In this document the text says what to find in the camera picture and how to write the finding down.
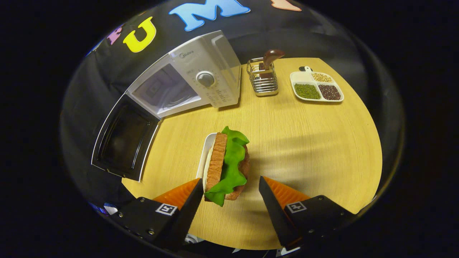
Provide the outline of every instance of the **beans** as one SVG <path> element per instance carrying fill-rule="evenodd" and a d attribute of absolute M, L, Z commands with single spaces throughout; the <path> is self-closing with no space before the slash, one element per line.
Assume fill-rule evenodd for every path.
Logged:
<path fill-rule="evenodd" d="M 314 80 L 318 81 L 318 82 L 323 82 L 323 83 L 332 83 L 333 80 L 331 79 L 330 76 L 327 76 L 325 74 L 321 74 L 321 73 L 312 73 L 313 77 L 314 77 Z"/>
<path fill-rule="evenodd" d="M 326 100 L 337 101 L 341 99 L 341 95 L 333 85 L 319 85 L 319 90 Z"/>
<path fill-rule="evenodd" d="M 320 99 L 320 94 L 311 84 L 295 84 L 295 91 L 297 92 L 298 96 L 305 98 L 305 99 Z"/>

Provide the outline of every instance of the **microwave knob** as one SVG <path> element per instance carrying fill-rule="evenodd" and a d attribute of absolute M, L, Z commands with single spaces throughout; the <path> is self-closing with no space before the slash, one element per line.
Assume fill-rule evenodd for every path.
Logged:
<path fill-rule="evenodd" d="M 209 88 L 215 82 L 213 76 L 209 72 L 200 72 L 196 75 L 196 80 L 204 85 L 204 87 Z"/>

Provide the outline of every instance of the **brown handle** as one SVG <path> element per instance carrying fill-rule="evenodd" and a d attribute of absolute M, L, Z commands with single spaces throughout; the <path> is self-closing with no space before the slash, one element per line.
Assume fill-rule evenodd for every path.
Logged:
<path fill-rule="evenodd" d="M 264 53 L 263 64 L 265 69 L 269 69 L 269 65 L 274 62 L 274 60 L 279 59 L 285 55 L 285 52 L 278 49 L 270 49 Z"/>

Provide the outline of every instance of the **green lettuce leaf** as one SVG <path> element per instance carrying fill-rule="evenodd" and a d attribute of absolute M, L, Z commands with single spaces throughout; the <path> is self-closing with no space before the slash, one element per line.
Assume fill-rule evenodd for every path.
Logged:
<path fill-rule="evenodd" d="M 205 192 L 204 195 L 210 201 L 223 207 L 225 194 L 232 193 L 236 186 L 247 183 L 247 179 L 239 171 L 238 165 L 244 160 L 246 155 L 244 145 L 249 143 L 249 140 L 241 132 L 230 130 L 228 126 L 223 129 L 222 134 L 226 134 L 228 139 L 220 182 Z"/>

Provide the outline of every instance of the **yellow letter u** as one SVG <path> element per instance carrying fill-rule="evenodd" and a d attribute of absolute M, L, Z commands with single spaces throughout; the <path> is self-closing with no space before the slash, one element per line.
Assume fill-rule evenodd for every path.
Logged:
<path fill-rule="evenodd" d="M 139 24 L 139 28 L 143 28 L 146 32 L 146 37 L 142 41 L 138 41 L 135 34 L 135 30 L 131 31 L 123 40 L 123 43 L 128 45 L 129 50 L 134 53 L 144 50 L 155 38 L 156 28 L 151 22 L 153 17 L 149 17 Z"/>

